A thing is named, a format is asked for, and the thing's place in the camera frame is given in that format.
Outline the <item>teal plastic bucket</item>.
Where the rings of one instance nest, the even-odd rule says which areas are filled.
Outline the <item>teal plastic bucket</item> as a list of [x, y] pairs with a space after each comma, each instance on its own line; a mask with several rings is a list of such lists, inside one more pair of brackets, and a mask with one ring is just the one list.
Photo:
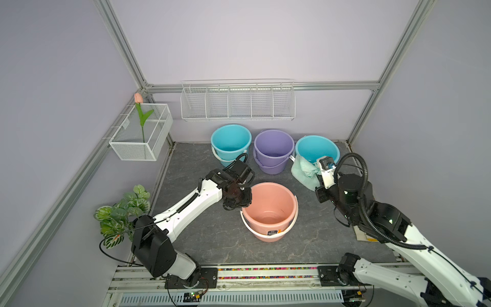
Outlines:
[[340, 149], [338, 146], [323, 136], [309, 135], [304, 136], [295, 144], [295, 155], [304, 157], [311, 163], [315, 163], [319, 158], [328, 156], [337, 163], [340, 160]]
[[249, 152], [252, 134], [242, 125], [230, 124], [216, 129], [210, 140], [215, 158], [229, 166], [240, 154]]

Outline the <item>light green microfiber cloth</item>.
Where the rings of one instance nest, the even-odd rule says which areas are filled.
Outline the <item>light green microfiber cloth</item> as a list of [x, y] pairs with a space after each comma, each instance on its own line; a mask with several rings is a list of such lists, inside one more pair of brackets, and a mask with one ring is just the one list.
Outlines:
[[304, 187], [311, 191], [315, 191], [316, 188], [323, 186], [322, 181], [320, 181], [318, 178], [318, 176], [321, 175], [319, 167], [300, 155], [295, 156], [295, 161], [291, 168], [291, 174]]

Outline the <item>pink plastic bucket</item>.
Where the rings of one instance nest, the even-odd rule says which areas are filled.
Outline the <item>pink plastic bucket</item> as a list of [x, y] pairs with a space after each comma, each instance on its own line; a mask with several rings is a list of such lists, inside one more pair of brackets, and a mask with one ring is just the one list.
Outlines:
[[285, 186], [273, 182], [254, 185], [251, 191], [250, 206], [240, 211], [245, 227], [266, 243], [282, 239], [298, 219], [297, 197]]

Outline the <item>purple plastic bucket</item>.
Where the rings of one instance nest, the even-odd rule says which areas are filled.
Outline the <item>purple plastic bucket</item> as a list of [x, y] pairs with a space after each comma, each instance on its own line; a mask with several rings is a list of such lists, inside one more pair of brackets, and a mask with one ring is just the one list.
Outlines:
[[254, 139], [254, 160], [268, 175], [277, 175], [285, 168], [294, 151], [293, 138], [282, 130], [265, 130]]

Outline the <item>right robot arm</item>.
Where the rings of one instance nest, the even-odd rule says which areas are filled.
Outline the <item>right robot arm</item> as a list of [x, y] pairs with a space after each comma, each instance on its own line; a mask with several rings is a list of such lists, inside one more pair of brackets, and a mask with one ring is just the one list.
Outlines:
[[404, 275], [345, 253], [328, 281], [380, 287], [419, 306], [484, 306], [490, 300], [490, 280], [465, 272], [427, 240], [405, 214], [376, 201], [366, 175], [324, 172], [317, 179], [319, 202], [331, 202], [349, 226], [358, 227], [397, 252], [419, 271], [416, 276]]

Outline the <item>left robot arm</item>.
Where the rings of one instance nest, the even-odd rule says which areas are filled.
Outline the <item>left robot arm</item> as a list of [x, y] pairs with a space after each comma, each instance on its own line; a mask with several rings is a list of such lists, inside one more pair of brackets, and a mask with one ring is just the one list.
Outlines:
[[193, 287], [202, 278], [201, 266], [191, 256], [173, 247], [182, 231], [212, 205], [222, 202], [227, 211], [252, 202], [254, 171], [248, 154], [240, 154], [222, 170], [212, 170], [198, 186], [174, 206], [154, 217], [144, 215], [134, 222], [131, 252], [155, 278], [174, 276]]

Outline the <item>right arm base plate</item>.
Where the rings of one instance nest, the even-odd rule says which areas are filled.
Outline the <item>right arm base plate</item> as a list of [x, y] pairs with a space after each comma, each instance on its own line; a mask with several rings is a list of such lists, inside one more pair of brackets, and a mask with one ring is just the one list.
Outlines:
[[345, 266], [318, 266], [320, 284], [323, 287], [355, 286], [359, 281], [354, 276], [353, 267]]

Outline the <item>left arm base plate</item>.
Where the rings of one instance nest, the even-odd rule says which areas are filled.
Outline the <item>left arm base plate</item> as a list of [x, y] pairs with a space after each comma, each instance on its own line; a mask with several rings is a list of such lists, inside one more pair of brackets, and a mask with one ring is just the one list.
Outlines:
[[201, 267], [196, 269], [187, 279], [169, 275], [166, 280], [166, 289], [215, 289], [218, 281], [218, 269], [215, 267]]

